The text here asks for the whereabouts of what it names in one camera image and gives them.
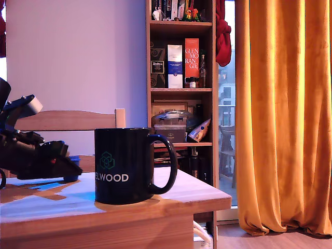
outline mug handle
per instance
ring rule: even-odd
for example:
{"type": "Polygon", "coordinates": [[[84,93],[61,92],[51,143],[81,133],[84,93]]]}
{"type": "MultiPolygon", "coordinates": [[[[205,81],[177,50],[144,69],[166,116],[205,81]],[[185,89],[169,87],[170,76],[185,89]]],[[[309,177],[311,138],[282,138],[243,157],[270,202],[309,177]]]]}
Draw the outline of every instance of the mug handle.
{"type": "Polygon", "coordinates": [[[159,188],[158,186],[154,185],[153,183],[150,183],[148,186],[149,192],[153,193],[154,195],[161,195],[163,193],[166,193],[169,191],[175,182],[176,175],[177,175],[177,155],[175,152],[175,148],[173,144],[168,141],[168,139],[162,135],[149,135],[148,136],[148,143],[151,145],[156,141],[161,141],[165,144],[168,153],[170,154],[171,157],[171,174],[170,178],[168,179],[168,182],[166,185],[162,188],[159,188]]]}

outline wooden table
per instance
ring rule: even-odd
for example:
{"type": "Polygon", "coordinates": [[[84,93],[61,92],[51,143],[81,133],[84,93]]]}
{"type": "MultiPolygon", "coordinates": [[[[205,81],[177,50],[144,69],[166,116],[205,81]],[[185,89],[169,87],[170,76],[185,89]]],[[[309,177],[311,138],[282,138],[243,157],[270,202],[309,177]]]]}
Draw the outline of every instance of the wooden table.
{"type": "MultiPolygon", "coordinates": [[[[156,168],[155,184],[163,186],[169,171],[156,168]]],[[[95,202],[94,173],[60,180],[7,179],[1,249],[193,248],[193,214],[231,206],[230,195],[180,170],[169,192],[130,205],[95,202]]]]}

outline wooden floor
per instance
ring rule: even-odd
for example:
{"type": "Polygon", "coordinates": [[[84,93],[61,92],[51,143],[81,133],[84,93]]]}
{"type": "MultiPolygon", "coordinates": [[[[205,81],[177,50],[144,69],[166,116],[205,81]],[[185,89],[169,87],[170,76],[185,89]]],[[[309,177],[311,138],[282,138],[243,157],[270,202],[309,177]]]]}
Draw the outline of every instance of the wooden floor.
{"type": "Polygon", "coordinates": [[[218,226],[217,249],[325,249],[332,248],[332,238],[317,238],[304,234],[301,229],[286,233],[271,232],[266,236],[253,237],[239,224],[218,226]]]}

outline wooden chair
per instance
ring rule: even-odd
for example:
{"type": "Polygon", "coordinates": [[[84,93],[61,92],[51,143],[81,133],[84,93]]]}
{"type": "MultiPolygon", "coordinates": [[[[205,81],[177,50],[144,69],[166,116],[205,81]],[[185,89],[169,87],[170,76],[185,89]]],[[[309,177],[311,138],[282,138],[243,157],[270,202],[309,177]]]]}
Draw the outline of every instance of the wooden chair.
{"type": "MultiPolygon", "coordinates": [[[[125,109],[115,114],[93,113],[80,110],[47,110],[19,119],[15,129],[21,131],[93,131],[97,128],[125,128],[125,109]]],[[[94,156],[79,155],[83,172],[94,172],[94,156]]]]}
{"type": "Polygon", "coordinates": [[[222,148],[219,154],[219,172],[222,173],[225,169],[226,160],[229,157],[234,159],[234,169],[232,178],[232,188],[236,186],[236,159],[235,159],[235,149],[233,149],[231,144],[231,136],[235,136],[235,126],[219,126],[219,130],[223,135],[222,148]]]}

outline white cable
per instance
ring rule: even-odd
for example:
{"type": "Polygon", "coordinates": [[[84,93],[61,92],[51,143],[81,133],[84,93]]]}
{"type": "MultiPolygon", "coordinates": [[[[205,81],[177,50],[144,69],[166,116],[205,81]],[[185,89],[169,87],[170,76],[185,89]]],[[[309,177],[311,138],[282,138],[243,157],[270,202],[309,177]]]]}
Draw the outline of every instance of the white cable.
{"type": "Polygon", "coordinates": [[[193,221],[193,232],[201,237],[206,243],[211,243],[211,237],[209,234],[195,221],[193,221]]]}

